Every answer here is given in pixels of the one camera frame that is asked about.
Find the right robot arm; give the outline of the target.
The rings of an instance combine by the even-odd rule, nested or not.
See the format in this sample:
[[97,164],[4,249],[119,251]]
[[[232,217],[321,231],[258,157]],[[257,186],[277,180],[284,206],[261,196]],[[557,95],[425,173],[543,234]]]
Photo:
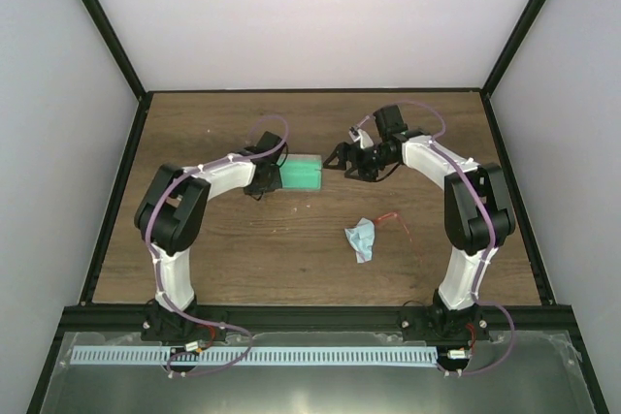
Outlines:
[[515,217],[503,169],[481,165],[441,146],[419,131],[395,133],[374,143],[361,129],[351,129],[350,143],[339,143],[323,162],[359,181],[379,182],[386,168],[407,167],[442,189],[444,230],[451,243],[445,277],[437,290],[442,305],[431,315],[434,333],[451,339],[466,327],[462,310],[478,303],[484,274],[507,237]]

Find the light blue cleaning cloth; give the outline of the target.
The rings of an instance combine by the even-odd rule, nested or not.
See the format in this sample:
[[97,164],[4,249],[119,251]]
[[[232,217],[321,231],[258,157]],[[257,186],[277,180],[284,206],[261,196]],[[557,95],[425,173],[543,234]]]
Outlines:
[[372,220],[361,218],[355,227],[346,228],[344,234],[354,250],[358,264],[368,263],[373,259],[376,226]]

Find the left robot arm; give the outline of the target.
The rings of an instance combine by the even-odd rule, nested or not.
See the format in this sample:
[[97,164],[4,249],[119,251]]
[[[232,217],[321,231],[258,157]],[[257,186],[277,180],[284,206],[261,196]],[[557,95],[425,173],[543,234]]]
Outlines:
[[196,295],[190,278],[190,249],[200,233],[208,201],[235,189],[260,190],[279,169],[286,144],[250,146],[206,164],[161,165],[134,217],[153,264],[155,300],[168,310],[164,328],[175,339],[191,338],[197,314],[188,309]]

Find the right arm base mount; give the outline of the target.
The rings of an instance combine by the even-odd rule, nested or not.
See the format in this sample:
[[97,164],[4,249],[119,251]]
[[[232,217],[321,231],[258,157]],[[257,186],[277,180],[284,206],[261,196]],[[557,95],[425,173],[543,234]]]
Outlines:
[[417,301],[405,302],[398,310],[398,325],[404,339],[427,342],[466,342],[489,337],[486,328],[480,326],[478,308],[447,310],[441,303],[423,305]]

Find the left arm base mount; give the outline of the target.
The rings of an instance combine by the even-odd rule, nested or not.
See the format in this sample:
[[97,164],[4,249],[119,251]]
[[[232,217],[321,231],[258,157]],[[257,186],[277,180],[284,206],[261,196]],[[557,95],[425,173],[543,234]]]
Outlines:
[[194,340],[223,341],[226,330],[197,324],[162,306],[156,299],[144,307],[145,319],[141,338],[143,341],[165,344],[187,343]]

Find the green glasses case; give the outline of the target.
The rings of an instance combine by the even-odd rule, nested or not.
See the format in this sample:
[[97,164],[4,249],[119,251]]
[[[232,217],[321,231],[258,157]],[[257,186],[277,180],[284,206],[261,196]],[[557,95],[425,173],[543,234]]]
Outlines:
[[289,154],[278,160],[281,188],[319,191],[322,185],[322,160],[315,154]]

